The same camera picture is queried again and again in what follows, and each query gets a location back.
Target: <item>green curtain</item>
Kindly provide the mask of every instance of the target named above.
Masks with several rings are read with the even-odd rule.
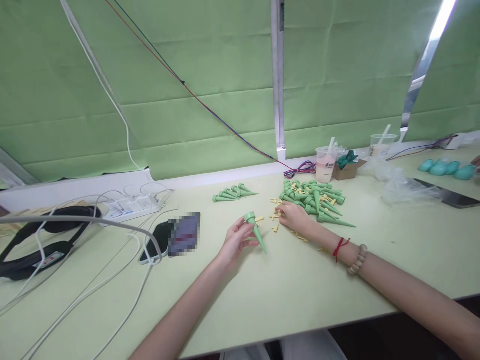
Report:
[[[192,98],[105,1],[69,3],[154,179],[271,161]],[[207,106],[276,156],[269,0],[119,3]]]
[[[348,148],[401,127],[412,72],[441,0],[285,3],[284,117],[288,158],[331,137]]]
[[[0,44],[0,147],[43,182],[136,169],[60,1],[2,0]]]
[[[269,0],[119,2],[203,102],[276,155]],[[133,157],[154,179],[271,161],[196,102],[104,0],[68,3],[126,114]],[[43,182],[136,169],[59,0],[0,2],[0,40],[5,151]]]
[[[480,1],[457,0],[417,101],[407,141],[480,130]]]

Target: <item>white straw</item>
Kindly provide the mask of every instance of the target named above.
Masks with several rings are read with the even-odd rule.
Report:
[[[390,125],[390,124],[388,124],[388,125],[386,126],[385,131],[383,132],[380,140],[378,141],[378,145],[382,145],[382,143],[384,142],[384,139],[385,139],[385,137],[387,136],[387,134],[389,133],[391,127],[392,127],[392,125]]]
[[[332,137],[330,140],[330,146],[328,147],[328,153],[332,152],[332,148],[334,147],[335,137]]]

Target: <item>table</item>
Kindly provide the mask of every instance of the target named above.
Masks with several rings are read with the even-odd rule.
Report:
[[[419,179],[480,199],[480,186],[452,177],[436,178],[416,171],[427,157],[448,153],[452,160],[467,161],[480,147],[408,156],[392,164]],[[312,175],[302,174],[299,181]],[[187,212],[201,212],[200,241],[194,252],[165,258],[153,268],[136,310],[101,359],[126,359],[193,283],[218,253],[227,228],[240,216],[254,211],[264,216],[260,228],[268,251],[249,249],[239,272],[232,276],[194,330],[182,358],[217,352],[291,334],[329,328],[383,316],[397,309],[359,277],[333,261],[331,255],[297,239],[280,226],[270,228],[275,205],[283,188],[282,174],[243,181],[260,193],[240,201],[212,202],[212,195],[241,181],[178,190],[167,208],[180,207],[156,221]],[[383,184],[371,177],[333,181],[347,197],[340,207],[345,221],[357,228],[325,226],[356,244],[458,299],[480,294],[480,207],[455,209],[444,204],[422,208],[389,208],[381,198]],[[139,224],[142,219],[129,221]],[[50,327],[84,287],[122,249],[126,231],[91,226],[81,246],[45,284],[11,311],[0,316],[0,358],[20,359]],[[97,281],[121,268],[136,249],[129,243],[111,261]],[[116,279],[78,306],[52,333],[34,359],[90,359],[106,343],[130,310],[146,272],[135,260]],[[10,298],[19,284],[2,284],[0,301]]]

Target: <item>finger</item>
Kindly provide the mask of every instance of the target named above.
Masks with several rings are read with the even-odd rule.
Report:
[[[257,240],[244,240],[241,244],[243,249],[243,248],[258,246],[260,245],[260,242],[258,242]]]
[[[232,237],[232,239],[235,239],[236,241],[240,242],[243,239],[245,239],[245,235],[248,235],[252,232],[254,229],[255,224],[244,224],[242,225],[238,231],[235,233],[235,235]]]
[[[248,238],[255,238],[255,234],[253,231],[250,231],[246,233],[245,235],[242,236],[242,240],[248,239]]]
[[[239,228],[245,223],[245,219],[244,217],[242,216],[241,218],[239,218],[237,221],[235,221],[235,223],[230,226],[230,228],[228,229],[227,231],[227,234],[229,235],[233,235],[234,233],[236,233]]]
[[[287,206],[288,206],[288,205],[286,205],[286,203],[288,204],[287,201],[286,201],[286,202],[282,202],[281,205],[279,205],[279,206],[277,206],[277,207],[275,208],[275,211],[279,211],[279,210],[280,210],[282,214],[285,214],[285,212],[286,212],[285,210],[287,209]]]

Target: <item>smartphone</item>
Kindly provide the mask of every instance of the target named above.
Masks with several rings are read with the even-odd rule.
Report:
[[[480,201],[475,200],[474,198],[460,195],[457,192],[453,192],[447,189],[444,189],[443,187],[432,185],[431,183],[419,180],[419,179],[413,179],[416,182],[422,184],[423,186],[426,186],[427,188],[431,187],[437,187],[441,190],[441,195],[443,197],[442,203],[449,205],[451,207],[457,208],[457,209],[466,209],[466,208],[474,208],[480,205]]]
[[[182,216],[173,226],[173,233],[168,247],[168,257],[185,255],[197,248],[200,233],[200,213],[193,212]]]
[[[160,256],[162,258],[167,256],[167,254],[169,253],[169,244],[170,244],[170,240],[171,240],[172,232],[174,231],[174,228],[175,228],[174,220],[162,222],[161,224],[158,224],[156,226],[155,231],[153,232],[153,237],[158,242],[158,246],[160,247],[161,254],[159,255],[157,253],[157,249],[155,249],[155,245],[153,241],[150,239],[146,245],[146,249],[150,257],[152,258],[152,260],[158,260]],[[138,262],[142,265],[147,264],[149,262],[145,251],[141,253],[141,256],[138,259]]]

